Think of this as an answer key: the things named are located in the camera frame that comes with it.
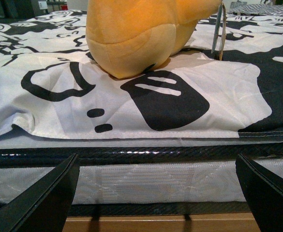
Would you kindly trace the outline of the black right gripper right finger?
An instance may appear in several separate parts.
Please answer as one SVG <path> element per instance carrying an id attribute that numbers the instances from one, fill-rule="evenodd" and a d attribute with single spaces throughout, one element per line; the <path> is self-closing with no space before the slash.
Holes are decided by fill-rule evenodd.
<path id="1" fill-rule="evenodd" d="M 283 178 L 238 155 L 236 174 L 245 200 L 262 232 L 283 232 Z"/>

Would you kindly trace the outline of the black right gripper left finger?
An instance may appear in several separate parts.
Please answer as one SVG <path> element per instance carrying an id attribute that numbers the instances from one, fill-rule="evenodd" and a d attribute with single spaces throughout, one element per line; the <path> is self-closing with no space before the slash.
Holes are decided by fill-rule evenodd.
<path id="1" fill-rule="evenodd" d="M 71 208 L 80 172 L 71 155 L 0 209 L 0 232 L 60 232 Z"/>

